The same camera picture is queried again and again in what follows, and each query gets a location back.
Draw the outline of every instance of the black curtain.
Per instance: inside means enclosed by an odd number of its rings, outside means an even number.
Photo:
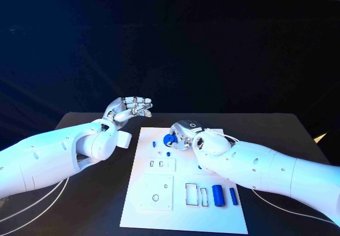
[[[8,1],[0,8],[0,148],[119,96],[152,112],[338,115],[340,2]]]

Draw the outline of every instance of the robotic arm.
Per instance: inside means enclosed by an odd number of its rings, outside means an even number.
[[[128,148],[131,134],[118,131],[135,116],[151,117],[151,100],[116,98],[102,119],[37,134],[0,152],[0,198],[62,181],[105,160],[115,146]]]
[[[165,142],[168,136],[185,140],[185,149]],[[245,188],[296,199],[340,226],[340,167],[298,159],[265,146],[242,142],[203,129],[191,120],[181,120],[171,126],[164,144],[180,150],[191,147],[204,171],[217,173]]]

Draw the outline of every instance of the black table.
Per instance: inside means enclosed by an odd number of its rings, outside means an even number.
[[[67,113],[56,129],[88,123],[100,113]],[[312,138],[291,114],[152,114],[131,119],[122,130],[132,134],[129,148],[116,148],[112,156],[69,178],[64,192],[49,211],[10,235],[213,235],[213,233],[119,228],[128,180],[141,127],[170,127],[181,119],[194,119],[203,127],[222,128],[224,134],[260,144],[283,154],[328,164]],[[31,204],[52,186],[8,197],[0,218]],[[0,223],[0,234],[17,228],[44,210],[59,190],[24,213]],[[265,203],[253,192],[237,186],[249,235],[340,235],[335,225],[294,215]],[[325,216],[298,201],[258,192],[275,205],[298,213]]]

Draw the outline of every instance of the wire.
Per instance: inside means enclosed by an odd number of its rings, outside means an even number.
[[[304,215],[304,214],[299,214],[299,213],[295,213],[295,212],[292,212],[292,211],[288,211],[288,210],[282,209],[281,207],[278,207],[276,205],[273,205],[268,200],[265,200],[265,199],[259,196],[259,194],[258,194],[255,191],[253,191],[253,193],[256,194],[256,196],[258,196],[268,204],[270,204],[270,205],[272,205],[273,207],[276,207],[278,209],[286,211],[288,213],[292,213],[292,214],[301,215],[301,216],[307,216],[307,217],[309,217],[309,218],[314,218],[314,219],[317,219],[317,220],[322,220],[322,221],[325,221],[325,222],[328,222],[328,223],[337,225],[337,224],[335,224],[332,221],[330,221],[330,220],[324,220],[324,219],[321,219],[321,218],[318,218],[318,217],[315,217],[315,216]]]
[[[5,217],[3,220],[0,220],[0,222],[3,222],[4,220],[7,220],[8,218],[11,218],[13,216],[15,216],[17,214],[20,214],[21,212],[24,212],[33,205],[36,205],[46,197],[47,195],[50,195],[50,193],[54,191],[54,189],[59,187],[59,185],[62,184],[62,181],[59,182],[59,184],[54,186],[54,188],[50,190],[50,192],[31,204],[28,205],[24,209],[21,209],[18,212],[15,212],[13,215],[10,215],[8,217]]]
[[[209,130],[211,133],[219,134],[219,135],[227,137],[229,139],[233,140],[233,142],[239,142],[239,140],[237,140],[236,138],[233,138],[232,136],[229,136],[229,135],[226,135],[226,134],[220,134],[220,133],[217,133],[216,131],[213,131],[213,130],[210,130],[210,129],[207,129],[207,130]]]
[[[40,217],[40,215],[49,210],[49,208],[53,206],[53,204],[54,204],[57,198],[59,198],[60,195],[62,195],[63,189],[64,189],[64,187],[66,187],[66,185],[67,185],[67,181],[69,181],[69,178],[66,179],[64,185],[63,185],[63,187],[62,187],[62,191],[60,191],[59,195],[56,196],[54,201],[53,201],[52,204],[47,206],[47,208],[44,209],[44,211],[37,215],[37,217],[36,217],[31,221],[28,221],[24,225],[21,225],[18,228],[15,228],[14,230],[11,230],[10,232],[7,232],[5,234],[3,234],[3,235],[0,235],[0,236],[4,236],[4,235],[7,235],[7,234],[10,234],[11,232],[17,231],[18,229],[21,229],[21,228],[23,228],[27,224],[30,224],[30,223]]]

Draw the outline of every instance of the blue object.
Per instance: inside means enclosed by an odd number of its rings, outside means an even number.
[[[177,137],[175,137],[175,135],[173,134],[167,134],[165,136],[164,136],[164,138],[162,138],[162,143],[164,143],[164,145],[167,146],[167,143],[177,143]]]
[[[237,199],[236,199],[234,189],[229,188],[229,190],[230,190],[230,195],[232,195],[232,204],[236,205],[237,204]]]
[[[224,206],[224,196],[223,196],[223,191],[222,191],[220,185],[211,186],[211,193],[213,193],[214,206],[223,207]]]

